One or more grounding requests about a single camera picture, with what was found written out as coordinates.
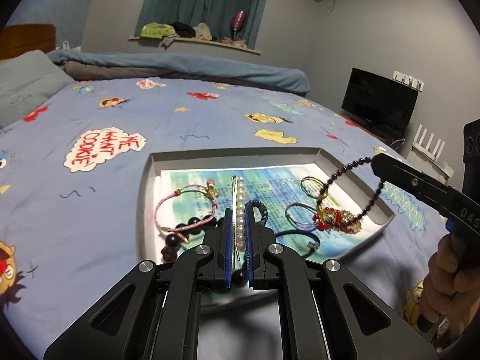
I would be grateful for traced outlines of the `person's right hand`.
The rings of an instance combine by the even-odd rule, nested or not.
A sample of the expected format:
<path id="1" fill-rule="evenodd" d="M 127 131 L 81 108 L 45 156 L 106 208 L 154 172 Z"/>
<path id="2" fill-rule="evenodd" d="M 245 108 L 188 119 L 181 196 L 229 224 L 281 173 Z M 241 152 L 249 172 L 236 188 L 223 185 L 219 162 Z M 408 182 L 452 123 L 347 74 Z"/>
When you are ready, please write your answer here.
<path id="1" fill-rule="evenodd" d="M 428 267 L 421 295 L 422 314 L 431 323 L 441 316 L 447 317 L 449 339 L 454 341 L 479 311 L 479 268 L 458 269 L 450 234 L 439 241 Z"/>

